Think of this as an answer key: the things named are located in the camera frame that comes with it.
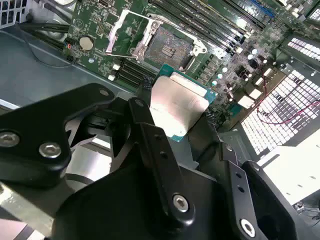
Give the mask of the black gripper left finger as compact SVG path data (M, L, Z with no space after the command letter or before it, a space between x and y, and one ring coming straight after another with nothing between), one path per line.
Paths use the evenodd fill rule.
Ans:
M195 206L162 128L143 99L114 96L90 83L0 117L0 178L33 188L56 186L72 149L97 134L112 139L121 165L139 162L149 186L144 206L169 225L191 225Z

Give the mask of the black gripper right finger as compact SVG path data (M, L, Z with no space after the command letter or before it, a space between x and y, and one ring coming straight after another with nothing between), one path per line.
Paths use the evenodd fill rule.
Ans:
M239 163L205 111L188 131L198 171L213 177L227 203L232 231L244 240L303 240L305 224L255 162Z

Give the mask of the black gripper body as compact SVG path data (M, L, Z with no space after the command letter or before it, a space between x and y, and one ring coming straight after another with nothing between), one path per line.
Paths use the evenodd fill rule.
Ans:
M141 164L111 173L70 196L52 227L54 240L229 240L231 225L217 182L180 171L195 205L195 220L177 231L163 219L160 201Z

